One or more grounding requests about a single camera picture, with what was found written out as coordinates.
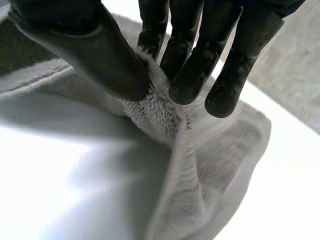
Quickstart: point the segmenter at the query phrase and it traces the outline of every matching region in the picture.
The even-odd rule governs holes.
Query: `white table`
[[[111,12],[140,21],[138,1],[110,2]],[[271,139],[244,201],[216,239],[320,239],[320,136],[250,83],[241,99],[271,119]],[[137,167],[130,159],[158,151],[164,171],[170,153],[128,122],[34,94],[0,103],[0,144],[0,239],[142,239],[143,224],[134,234],[132,226],[143,220],[127,219],[128,211],[148,215],[158,189],[143,200],[130,189],[147,181],[140,190],[148,192],[161,179],[151,174],[154,162]],[[133,199],[141,204],[125,208]]]

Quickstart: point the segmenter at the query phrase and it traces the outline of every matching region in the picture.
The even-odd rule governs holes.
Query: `fabric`
[[[120,25],[124,36],[135,45],[138,33],[132,32],[133,23],[119,19],[116,17],[118,23],[126,23]],[[1,96],[21,95],[40,87],[130,118],[148,136],[172,149],[165,184],[144,239],[212,240],[245,196],[253,170],[267,148],[271,122],[241,101],[228,118],[210,116],[204,107],[210,84],[192,105],[176,105],[168,96],[169,81],[164,73],[139,50],[150,76],[150,89],[143,101],[132,103],[105,94],[59,58],[30,64],[32,54],[26,53],[35,46],[30,42],[20,49],[19,56],[29,63],[26,66],[10,71],[4,66],[7,72],[0,72],[0,89],[5,86]]]

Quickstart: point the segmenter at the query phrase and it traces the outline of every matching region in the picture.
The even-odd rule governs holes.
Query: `glove finger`
[[[139,34],[138,47],[157,59],[163,45],[168,24],[168,0],[139,0],[142,32]]]
[[[212,74],[242,8],[229,0],[206,0],[199,39],[182,70],[173,79],[169,95],[177,104],[193,103]]]
[[[195,42],[203,0],[170,0],[172,33],[160,67],[172,80],[186,62]]]

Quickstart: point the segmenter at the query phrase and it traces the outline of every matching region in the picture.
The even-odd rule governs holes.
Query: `gloved hand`
[[[128,101],[142,100],[147,73],[101,0],[9,0],[10,18],[27,37],[69,62],[88,80]],[[161,61],[171,80],[169,95],[191,104],[211,75],[238,18],[225,66],[205,108],[217,118],[236,107],[261,50],[305,0],[138,0],[143,21],[138,45],[159,55],[171,10],[172,34]],[[189,57],[202,13],[199,39]]]
[[[171,80],[169,95],[191,104],[211,75],[238,18],[225,66],[205,101],[207,112],[229,116],[261,50],[305,0],[139,0],[143,30],[138,45],[155,59],[163,44],[171,11],[172,33],[161,68]],[[199,19],[199,39],[194,45]]]
[[[142,61],[101,0],[9,0],[10,19],[89,81],[120,99],[138,102],[149,90]]]

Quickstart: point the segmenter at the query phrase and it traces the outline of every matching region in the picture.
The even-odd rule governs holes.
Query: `white towel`
[[[134,45],[139,29],[133,32],[126,25],[120,27]],[[207,114],[204,101],[212,79],[193,104],[173,103],[164,73],[151,58],[137,52],[147,62],[151,79],[148,96],[138,103],[105,94],[58,58],[37,60],[2,75],[0,72],[0,92],[9,96],[43,86],[42,91],[81,99],[129,117],[148,136],[172,149],[165,183],[144,239],[212,240],[245,196],[253,170],[267,148],[271,122],[241,101],[228,118]],[[1,91],[2,83],[17,84]]]

